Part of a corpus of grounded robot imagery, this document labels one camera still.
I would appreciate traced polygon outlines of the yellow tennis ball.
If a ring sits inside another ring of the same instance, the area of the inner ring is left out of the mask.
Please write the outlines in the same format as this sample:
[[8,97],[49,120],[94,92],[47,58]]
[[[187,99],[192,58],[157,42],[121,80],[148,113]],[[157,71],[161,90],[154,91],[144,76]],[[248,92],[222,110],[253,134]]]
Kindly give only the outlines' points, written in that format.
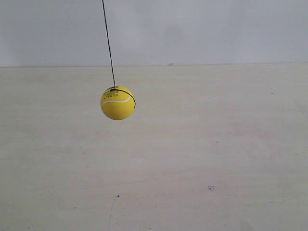
[[101,96],[101,110],[112,120],[123,120],[133,114],[136,101],[133,93],[124,86],[108,88]]

